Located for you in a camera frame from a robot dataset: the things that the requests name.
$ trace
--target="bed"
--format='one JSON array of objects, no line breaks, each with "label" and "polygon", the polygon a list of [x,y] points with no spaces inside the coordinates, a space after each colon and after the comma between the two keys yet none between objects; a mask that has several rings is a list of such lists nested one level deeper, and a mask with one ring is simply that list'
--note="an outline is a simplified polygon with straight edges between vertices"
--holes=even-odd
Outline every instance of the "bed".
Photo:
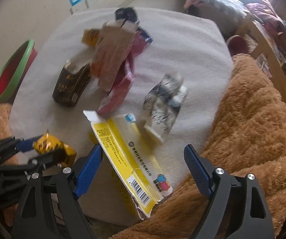
[{"label": "bed", "polygon": [[186,0],[188,14],[213,20],[225,39],[233,35],[243,36],[249,47],[248,53],[257,60],[258,66],[273,82],[286,103],[286,75],[282,70],[284,55],[278,44],[266,31],[262,20],[244,5],[259,2],[276,15],[268,0]]}]

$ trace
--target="blue gripper pad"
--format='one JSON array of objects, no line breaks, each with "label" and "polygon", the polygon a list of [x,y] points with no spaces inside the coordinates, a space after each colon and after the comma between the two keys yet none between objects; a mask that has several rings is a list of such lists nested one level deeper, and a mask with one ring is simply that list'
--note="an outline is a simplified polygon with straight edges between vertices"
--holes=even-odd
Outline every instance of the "blue gripper pad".
[{"label": "blue gripper pad", "polygon": [[188,169],[190,169],[190,173],[195,180],[199,192],[208,198],[211,197],[213,193],[212,174],[206,171],[205,167],[201,163],[201,157],[197,154],[192,145],[185,146],[184,160],[188,166]]},{"label": "blue gripper pad", "polygon": [[32,137],[27,140],[23,140],[16,145],[16,150],[18,152],[25,153],[27,151],[31,151],[33,149],[33,142],[37,141],[41,136]]},{"label": "blue gripper pad", "polygon": [[101,146],[96,145],[93,150],[76,178],[76,187],[73,192],[77,198],[87,192],[102,161]]}]

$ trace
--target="green and red bowl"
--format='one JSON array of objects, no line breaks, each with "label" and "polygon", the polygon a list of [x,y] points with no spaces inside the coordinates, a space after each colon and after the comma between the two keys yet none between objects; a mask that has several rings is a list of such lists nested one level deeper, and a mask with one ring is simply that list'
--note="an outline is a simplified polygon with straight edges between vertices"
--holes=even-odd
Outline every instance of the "green and red bowl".
[{"label": "green and red bowl", "polygon": [[30,39],[10,57],[0,72],[0,103],[13,104],[22,80],[37,54],[34,40]]}]

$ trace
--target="yellow snack package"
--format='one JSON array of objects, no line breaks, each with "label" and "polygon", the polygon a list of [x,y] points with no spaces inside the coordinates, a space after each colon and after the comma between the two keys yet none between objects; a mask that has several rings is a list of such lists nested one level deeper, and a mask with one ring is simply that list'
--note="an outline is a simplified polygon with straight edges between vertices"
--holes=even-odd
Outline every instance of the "yellow snack package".
[{"label": "yellow snack package", "polygon": [[134,115],[105,120],[93,111],[83,113],[92,127],[91,141],[100,143],[122,185],[119,189],[126,208],[142,220],[149,218],[153,207],[169,196],[173,188],[141,136]]},{"label": "yellow snack package", "polygon": [[88,46],[95,47],[100,37],[100,29],[92,28],[85,29],[82,37],[82,42]]},{"label": "yellow snack package", "polygon": [[50,135],[47,131],[37,141],[33,142],[33,148],[39,154],[45,154],[57,148],[63,148],[63,143],[55,136]]},{"label": "yellow snack package", "polygon": [[65,159],[61,162],[62,167],[71,167],[76,157],[76,151],[72,147],[63,143],[57,137],[49,134],[48,131],[37,141],[33,142],[33,148],[39,154],[46,154],[57,148],[64,149]]}]

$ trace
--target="wooden bed frame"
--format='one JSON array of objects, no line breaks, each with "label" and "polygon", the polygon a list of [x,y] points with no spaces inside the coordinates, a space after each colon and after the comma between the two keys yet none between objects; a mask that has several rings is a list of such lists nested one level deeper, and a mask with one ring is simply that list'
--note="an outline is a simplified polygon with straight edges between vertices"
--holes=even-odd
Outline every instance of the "wooden bed frame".
[{"label": "wooden bed frame", "polygon": [[256,59],[261,53],[264,54],[272,75],[271,81],[281,94],[281,100],[286,103],[286,75],[282,70],[282,63],[275,55],[268,40],[255,24],[254,17],[251,14],[247,14],[235,35],[244,36],[246,33],[249,33],[258,43],[258,46],[250,55]]}]

